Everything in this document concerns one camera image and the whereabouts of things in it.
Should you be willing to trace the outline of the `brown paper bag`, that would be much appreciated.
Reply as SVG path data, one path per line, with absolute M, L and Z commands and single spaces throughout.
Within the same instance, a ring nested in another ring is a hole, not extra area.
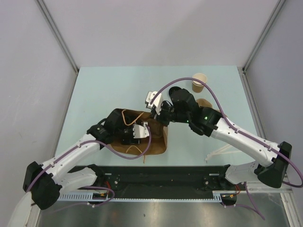
M 132 137 L 119 137 L 111 143 L 111 147 L 120 154 L 127 154 L 131 157 L 143 156 L 143 162 L 148 155 L 160 155 L 167 150 L 168 127 L 151 117 L 148 112 L 119 109 L 121 122 L 124 126 L 130 127 L 135 124 L 147 122 L 151 130 L 151 144 L 148 146 L 148 138 L 131 140 Z

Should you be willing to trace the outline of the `brown paper cup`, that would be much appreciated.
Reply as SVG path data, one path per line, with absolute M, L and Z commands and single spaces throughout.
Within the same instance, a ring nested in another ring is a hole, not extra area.
M 203 73 L 196 73 L 193 75 L 194 79 L 198 79 L 199 81 L 202 81 L 203 83 L 207 83 L 207 76 Z M 202 92 L 202 90 L 204 89 L 204 85 L 201 84 L 200 82 L 198 81 L 193 81 L 192 82 L 192 90 L 196 93 L 200 93 Z

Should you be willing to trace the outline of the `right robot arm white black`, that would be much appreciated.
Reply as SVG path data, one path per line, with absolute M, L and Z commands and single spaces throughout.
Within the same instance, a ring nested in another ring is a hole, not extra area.
M 171 104 L 163 99 L 161 93 L 148 93 L 145 103 L 151 109 L 153 119 L 165 126 L 170 122 L 187 123 L 196 134 L 226 142 L 254 159 L 251 163 L 225 165 L 218 178 L 222 189 L 229 190 L 235 184 L 254 180 L 272 188 L 281 187 L 288 167 L 282 156 L 290 157 L 292 146 L 289 143 L 265 141 L 243 130 L 221 112 L 199 106 L 186 89 L 172 87 L 169 96 Z

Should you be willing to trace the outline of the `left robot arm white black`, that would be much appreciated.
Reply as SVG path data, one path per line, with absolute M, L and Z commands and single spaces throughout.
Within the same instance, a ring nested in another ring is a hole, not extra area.
M 113 199 L 115 193 L 105 179 L 105 172 L 91 164 L 76 172 L 71 170 L 88 155 L 107 148 L 114 154 L 123 155 L 110 145 L 115 139 L 139 142 L 149 136 L 147 123 L 142 114 L 126 109 L 115 109 L 110 115 L 92 125 L 69 149 L 41 164 L 36 161 L 27 166 L 23 190 L 41 210 L 53 206 L 60 196 L 72 191 L 96 190 L 102 199 Z

